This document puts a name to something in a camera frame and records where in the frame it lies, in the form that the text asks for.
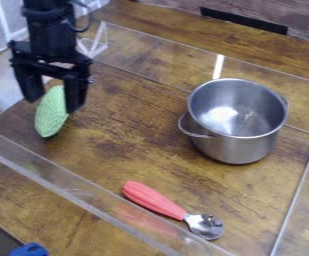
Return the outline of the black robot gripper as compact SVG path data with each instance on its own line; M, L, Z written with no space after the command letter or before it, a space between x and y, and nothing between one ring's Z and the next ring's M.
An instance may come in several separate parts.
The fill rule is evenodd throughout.
M29 20L27 25L28 40L8 42L21 94L33 103L44 94L41 75L64 80L65 110L71 114L84 105L88 89L91 60L76 50L76 34L84 29L76 29L71 19Z

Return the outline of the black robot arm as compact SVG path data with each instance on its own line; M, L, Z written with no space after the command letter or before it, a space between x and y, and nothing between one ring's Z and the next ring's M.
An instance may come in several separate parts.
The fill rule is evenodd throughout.
M76 50L73 4L79 0L23 0L21 15L29 39L8 42L9 59L21 94L28 102L44 95L43 76L64 82L65 110L71 114L85 102L92 60Z

